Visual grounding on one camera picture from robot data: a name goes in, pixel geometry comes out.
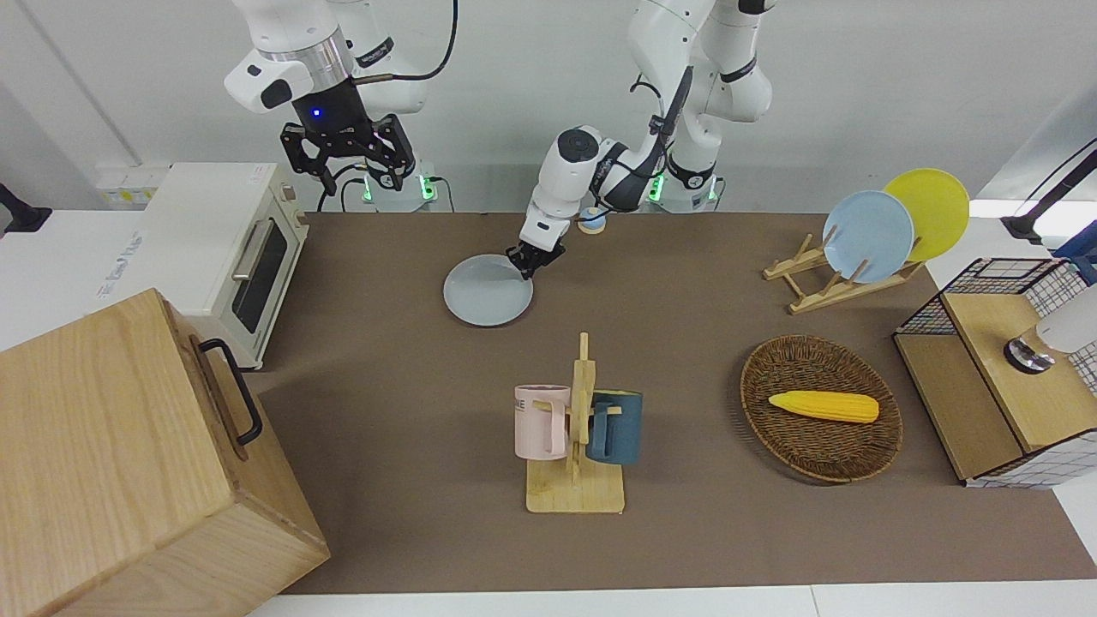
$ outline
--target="wooden mug tree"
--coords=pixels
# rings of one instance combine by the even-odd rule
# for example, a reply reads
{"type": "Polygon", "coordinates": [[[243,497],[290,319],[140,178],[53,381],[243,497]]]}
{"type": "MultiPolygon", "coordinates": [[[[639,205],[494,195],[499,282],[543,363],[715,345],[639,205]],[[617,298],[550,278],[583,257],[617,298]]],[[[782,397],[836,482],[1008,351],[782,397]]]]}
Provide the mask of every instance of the wooden mug tree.
{"type": "MultiPolygon", "coordinates": [[[[589,337],[579,334],[579,359],[572,371],[572,405],[567,408],[567,457],[552,461],[525,461],[525,508],[532,513],[596,514],[624,512],[621,465],[592,461],[585,450],[590,441],[588,420],[595,394],[595,361],[589,358],[589,337]]],[[[539,408],[551,406],[534,403],[539,408]]],[[[621,407],[610,407],[610,414],[621,407]]]]}

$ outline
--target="yellow plate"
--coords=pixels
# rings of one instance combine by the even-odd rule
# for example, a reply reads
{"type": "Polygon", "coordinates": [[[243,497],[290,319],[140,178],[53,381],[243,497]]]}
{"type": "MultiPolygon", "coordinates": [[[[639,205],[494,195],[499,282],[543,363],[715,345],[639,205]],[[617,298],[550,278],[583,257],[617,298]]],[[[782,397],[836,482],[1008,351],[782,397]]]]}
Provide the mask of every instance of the yellow plate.
{"type": "Polygon", "coordinates": [[[907,257],[925,261],[952,248],[968,228],[970,200],[960,180],[940,169],[912,169],[900,173],[884,192],[903,202],[920,238],[907,257]]]}

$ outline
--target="oven handle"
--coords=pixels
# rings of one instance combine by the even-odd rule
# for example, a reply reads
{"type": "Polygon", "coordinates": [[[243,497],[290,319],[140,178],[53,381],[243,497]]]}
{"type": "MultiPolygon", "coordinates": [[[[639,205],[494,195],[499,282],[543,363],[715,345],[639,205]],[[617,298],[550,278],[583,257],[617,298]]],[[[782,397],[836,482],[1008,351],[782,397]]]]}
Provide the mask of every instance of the oven handle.
{"type": "Polygon", "coordinates": [[[248,236],[248,244],[244,246],[244,255],[233,270],[234,281],[250,281],[256,276],[256,268],[259,267],[259,258],[267,247],[267,240],[274,231],[274,220],[258,221],[251,227],[251,235],[248,236]]]}
{"type": "Polygon", "coordinates": [[[244,373],[240,372],[240,367],[236,363],[236,358],[233,357],[233,351],[228,348],[228,344],[219,338],[211,338],[210,340],[199,343],[199,351],[203,354],[213,349],[220,349],[225,354],[228,368],[233,371],[233,379],[236,380],[236,386],[240,389],[240,395],[244,396],[244,404],[248,407],[248,415],[251,416],[251,428],[236,437],[237,444],[247,446],[255,441],[256,437],[259,437],[259,434],[263,431],[263,418],[259,415],[259,408],[256,407],[256,402],[251,399],[251,391],[248,390],[248,384],[244,382],[244,373]]]}

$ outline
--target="corn cob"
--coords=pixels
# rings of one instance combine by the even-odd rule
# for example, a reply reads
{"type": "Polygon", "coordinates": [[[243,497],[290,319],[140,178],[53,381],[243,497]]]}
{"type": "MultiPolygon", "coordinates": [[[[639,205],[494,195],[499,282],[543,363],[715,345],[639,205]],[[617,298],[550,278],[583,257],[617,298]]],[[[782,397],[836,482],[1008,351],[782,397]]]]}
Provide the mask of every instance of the corn cob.
{"type": "Polygon", "coordinates": [[[794,414],[819,419],[867,424],[880,417],[880,403],[864,394],[793,390],[774,394],[769,402],[794,414]]]}

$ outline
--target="small blue cup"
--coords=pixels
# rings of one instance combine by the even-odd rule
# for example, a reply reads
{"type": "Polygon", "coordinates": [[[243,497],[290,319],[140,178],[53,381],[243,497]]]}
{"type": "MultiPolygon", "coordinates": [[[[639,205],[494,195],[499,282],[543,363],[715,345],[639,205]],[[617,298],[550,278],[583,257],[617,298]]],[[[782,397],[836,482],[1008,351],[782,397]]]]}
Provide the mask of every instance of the small blue cup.
{"type": "Polygon", "coordinates": [[[596,390],[593,414],[589,418],[590,442],[587,458],[612,464],[633,464],[640,460],[641,410],[644,396],[624,390],[596,390]],[[621,413],[610,413],[620,407],[621,413]]]}

